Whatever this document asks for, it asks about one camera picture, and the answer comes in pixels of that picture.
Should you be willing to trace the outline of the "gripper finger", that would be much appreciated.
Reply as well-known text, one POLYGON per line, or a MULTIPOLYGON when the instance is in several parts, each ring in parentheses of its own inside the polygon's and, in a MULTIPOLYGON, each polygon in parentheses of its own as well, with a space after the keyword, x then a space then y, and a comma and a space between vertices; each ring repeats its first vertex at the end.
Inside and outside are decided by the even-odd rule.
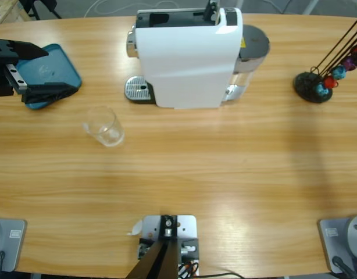
POLYGON ((49 53, 30 42, 0 39, 0 63, 17 63, 19 60, 33 60, 49 53))
POLYGON ((77 92, 77 88, 67 83, 45 83, 28 85, 22 93, 25 104, 49 102, 53 103, 67 98, 77 92))

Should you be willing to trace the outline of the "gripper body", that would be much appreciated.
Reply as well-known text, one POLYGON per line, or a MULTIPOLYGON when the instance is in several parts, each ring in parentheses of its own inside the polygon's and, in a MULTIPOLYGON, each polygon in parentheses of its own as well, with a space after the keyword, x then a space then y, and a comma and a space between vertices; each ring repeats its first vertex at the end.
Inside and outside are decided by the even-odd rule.
POLYGON ((12 96, 14 91, 25 95, 28 92, 28 84, 14 64, 0 64, 0 97, 12 96))

